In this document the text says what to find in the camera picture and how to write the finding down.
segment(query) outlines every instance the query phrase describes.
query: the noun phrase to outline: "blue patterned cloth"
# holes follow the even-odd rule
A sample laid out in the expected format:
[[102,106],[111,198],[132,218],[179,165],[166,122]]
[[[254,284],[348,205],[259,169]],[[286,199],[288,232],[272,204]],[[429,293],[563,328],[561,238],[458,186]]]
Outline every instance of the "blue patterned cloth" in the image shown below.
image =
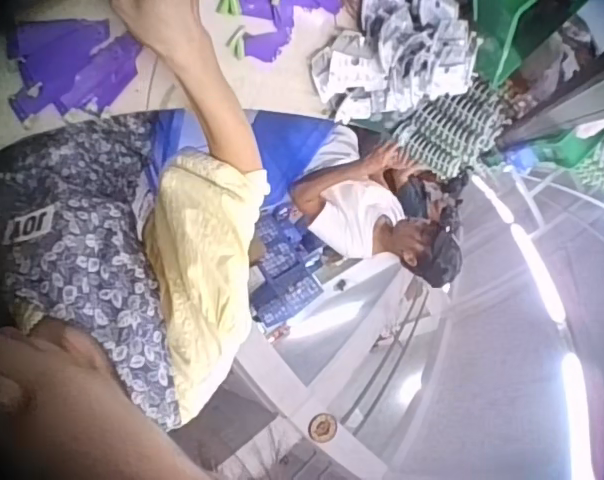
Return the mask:
[[[19,325],[35,312],[90,333],[133,403],[170,430],[180,415],[166,327],[131,206],[152,121],[72,125],[0,152],[1,297]],[[50,206],[48,232],[7,242],[16,218]]]

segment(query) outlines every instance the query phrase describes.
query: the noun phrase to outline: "fabric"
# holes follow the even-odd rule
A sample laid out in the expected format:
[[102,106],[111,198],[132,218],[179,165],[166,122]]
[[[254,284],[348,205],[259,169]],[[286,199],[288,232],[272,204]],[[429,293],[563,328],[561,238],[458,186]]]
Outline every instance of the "fabric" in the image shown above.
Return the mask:
[[[358,158],[355,133],[337,126],[306,173]],[[342,182],[322,196],[326,204],[309,230],[346,258],[373,256],[373,230],[380,217],[386,216],[393,225],[404,218],[402,205],[393,193],[372,180]]]
[[431,245],[428,262],[420,262],[415,273],[433,288],[442,288],[455,280],[462,270],[462,250],[455,237],[438,225],[438,233]]
[[250,331],[248,249],[268,192],[264,170],[243,175],[195,150],[181,152],[160,180],[144,240],[185,423],[226,378]]
[[424,191],[424,182],[416,177],[398,189],[398,201],[408,218],[429,218],[429,199]]
[[158,283],[131,209],[152,115],[71,125],[0,151],[0,297],[28,332],[90,333],[135,405],[181,425]]

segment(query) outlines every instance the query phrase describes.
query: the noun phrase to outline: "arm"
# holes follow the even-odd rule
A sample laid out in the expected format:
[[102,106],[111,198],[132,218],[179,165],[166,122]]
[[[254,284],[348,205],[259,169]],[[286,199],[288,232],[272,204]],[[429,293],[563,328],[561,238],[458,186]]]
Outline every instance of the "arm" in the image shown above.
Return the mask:
[[298,180],[291,189],[291,198],[298,210],[310,217],[309,222],[313,222],[326,203],[322,197],[325,190],[348,180],[365,179],[369,174],[362,160],[325,168]]
[[375,183],[378,183],[380,186],[386,188],[387,190],[390,190],[389,184],[387,183],[386,179],[384,178],[384,172],[374,173],[373,175],[370,175],[369,178],[371,180],[373,180]]
[[209,150],[242,173],[262,168],[251,126],[224,78],[198,0],[113,0],[128,29],[175,73]]
[[291,198],[295,206],[313,221],[324,208],[322,193],[326,189],[348,180],[377,179],[385,170],[398,168],[403,162],[404,158],[397,147],[387,143],[373,149],[362,160],[325,168],[303,177],[291,189]]

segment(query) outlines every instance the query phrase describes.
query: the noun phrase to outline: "black cap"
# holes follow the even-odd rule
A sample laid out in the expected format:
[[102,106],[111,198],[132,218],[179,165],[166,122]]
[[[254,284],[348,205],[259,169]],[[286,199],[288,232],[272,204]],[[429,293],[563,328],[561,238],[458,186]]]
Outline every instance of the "black cap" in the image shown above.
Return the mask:
[[433,288],[453,282],[462,269],[462,250],[455,237],[439,227],[431,245],[431,255],[418,262],[416,273]]

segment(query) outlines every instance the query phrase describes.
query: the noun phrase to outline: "green container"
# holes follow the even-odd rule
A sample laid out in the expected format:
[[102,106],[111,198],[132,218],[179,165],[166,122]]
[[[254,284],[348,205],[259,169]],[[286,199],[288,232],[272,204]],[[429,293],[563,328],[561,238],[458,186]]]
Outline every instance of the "green container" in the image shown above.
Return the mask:
[[604,129],[589,138],[578,138],[573,130],[538,138],[531,143],[540,162],[553,162],[564,168],[576,168],[589,158],[604,139]]
[[473,0],[473,20],[484,37],[476,70],[502,85],[536,48],[587,0]]

